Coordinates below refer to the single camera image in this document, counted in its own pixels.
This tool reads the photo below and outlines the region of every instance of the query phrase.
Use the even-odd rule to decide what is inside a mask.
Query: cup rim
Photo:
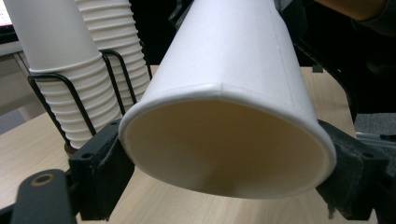
[[[128,13],[123,13],[123,14],[110,14],[110,15],[105,15],[101,17],[93,17],[93,18],[87,18],[84,19],[85,22],[92,22],[92,21],[105,21],[108,19],[116,19],[116,18],[122,18],[122,17],[131,17],[134,15],[132,11],[128,11]]]
[[[36,74],[39,74],[39,73],[57,73],[57,72],[60,73],[60,72],[62,72],[64,70],[75,69],[77,67],[81,67],[83,65],[86,65],[87,63],[93,63],[93,62],[99,60],[99,58],[102,58],[102,53],[99,50],[98,50],[98,53],[99,53],[98,55],[96,55],[93,58],[91,58],[91,59],[89,59],[89,60],[87,60],[85,62],[82,62],[82,63],[75,63],[75,64],[71,64],[71,65],[67,65],[67,66],[63,66],[63,67],[58,67],[58,68],[51,68],[51,69],[35,70],[35,69],[29,68],[29,71],[31,73],[36,73]]]
[[[97,10],[101,10],[104,8],[113,8],[113,7],[130,7],[132,4],[131,3],[122,3],[122,2],[118,2],[118,3],[112,3],[112,4],[108,4],[108,5],[104,5],[104,6],[95,6],[95,7],[79,7],[79,11],[80,12],[90,12],[90,11],[97,11]]]
[[[107,26],[96,26],[96,27],[88,27],[88,30],[90,32],[95,32],[95,31],[103,31],[106,29],[113,29],[113,28],[118,28],[122,26],[129,26],[129,25],[135,25],[135,21],[128,21],[128,22],[123,22],[115,25],[107,25]]]
[[[96,86],[99,85],[100,83],[104,82],[107,79],[107,76],[102,76],[99,77],[98,79],[96,79],[94,82],[89,83],[88,85],[82,86],[82,87],[75,87],[76,91],[85,91],[88,88],[91,88],[92,86]],[[43,95],[45,96],[62,96],[62,95],[66,95],[68,93],[70,93],[69,90],[66,91],[57,91],[57,92],[45,92],[45,91],[41,91],[41,93],[43,93]]]
[[[112,35],[112,36],[108,36],[108,37],[102,37],[102,38],[96,38],[93,41],[96,43],[96,41],[103,41],[103,40],[111,40],[111,39],[117,39],[120,37],[125,37],[125,36],[131,36],[131,35],[137,35],[139,32],[137,30],[133,31],[133,32],[128,32],[125,34],[121,34],[121,35]]]
[[[112,87],[112,83],[108,82],[108,84],[107,84],[107,86],[105,88],[105,91],[107,91],[110,87]],[[94,92],[94,93],[92,93],[90,95],[87,95],[85,97],[82,97],[80,99],[81,99],[82,102],[85,101],[85,100],[90,100],[94,96],[97,96],[97,94],[98,94],[98,92]],[[69,100],[69,101],[65,101],[65,102],[52,102],[52,101],[47,101],[47,100],[46,100],[46,102],[47,102],[47,104],[49,104],[49,107],[51,105],[63,106],[63,105],[74,105],[76,103],[74,99]]]

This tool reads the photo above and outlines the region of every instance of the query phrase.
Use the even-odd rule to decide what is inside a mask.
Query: screw hole
[[[40,187],[48,184],[55,176],[53,174],[43,174],[34,178],[31,182],[32,186]]]
[[[370,153],[367,153],[367,152],[363,152],[363,156],[365,156],[367,158],[373,158],[374,157],[373,154],[370,154]]]
[[[82,154],[81,158],[84,160],[87,160],[87,159],[92,158],[92,156],[93,156],[92,153],[85,153],[85,154]]]

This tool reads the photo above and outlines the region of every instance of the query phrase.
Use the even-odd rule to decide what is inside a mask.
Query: table surface
[[[327,73],[302,70],[318,119],[355,136],[342,88]],[[18,185],[29,175],[68,168],[64,140],[47,114],[0,135],[0,153],[0,208],[15,202]],[[328,216],[314,189],[280,200],[226,198],[180,189],[136,169],[109,223],[376,223],[374,214],[369,221]]]

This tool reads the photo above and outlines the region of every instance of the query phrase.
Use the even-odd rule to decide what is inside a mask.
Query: gray surface
[[[359,114],[355,121],[357,133],[396,134],[396,114]],[[396,147],[379,147],[370,145],[389,158],[388,174],[396,176]]]
[[[359,114],[355,130],[358,133],[396,134],[396,114]]]
[[[24,122],[25,120],[18,110],[8,112],[0,116],[0,134],[8,132]]]

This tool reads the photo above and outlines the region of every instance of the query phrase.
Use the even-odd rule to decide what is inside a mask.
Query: black wire rack
[[[140,42],[140,45],[143,48],[143,53],[144,53],[144,60],[146,61],[146,67],[148,69],[148,75],[149,79],[152,79],[152,74],[151,74],[151,69],[150,69],[150,64],[149,64],[149,59],[146,55],[146,50],[143,42]],[[111,80],[111,84],[113,86],[114,92],[116,94],[116,98],[120,107],[120,112],[122,115],[125,114],[125,107],[123,106],[121,96],[120,96],[120,91],[114,76],[113,68],[111,65],[111,62],[109,60],[109,56],[114,56],[120,61],[120,66],[122,69],[122,73],[125,76],[125,81],[129,89],[129,93],[131,94],[131,98],[133,100],[133,103],[136,104],[136,96],[134,94],[134,88],[132,86],[131,80],[129,78],[128,70],[125,65],[125,61],[123,60],[122,56],[117,53],[115,50],[111,49],[104,49],[100,50],[102,53],[102,59],[105,61],[106,68],[108,71],[108,75]],[[76,88],[74,87],[73,83],[65,76],[58,74],[58,73],[31,73],[28,77],[28,81],[30,86],[32,87],[33,91],[35,92],[35,95],[38,97],[38,100],[40,103],[44,106],[45,110],[49,114],[49,117],[51,118],[52,122],[55,124],[56,128],[58,129],[59,133],[61,134],[62,138],[65,141],[64,144],[64,149],[68,154],[72,154],[74,151],[76,151],[74,148],[71,147],[70,145],[70,140],[66,137],[66,133],[61,127],[61,123],[59,120],[56,119],[56,115],[52,112],[50,105],[47,103],[45,96],[39,89],[37,82],[62,82],[67,89],[69,90],[71,96],[73,97],[74,101],[76,102],[76,106],[78,107],[78,110],[83,117],[88,129],[91,132],[91,135],[94,136],[96,135],[96,130],[93,127],[92,121],[87,113],[87,110],[84,107],[84,104],[82,103],[81,99],[78,96],[78,92]]]

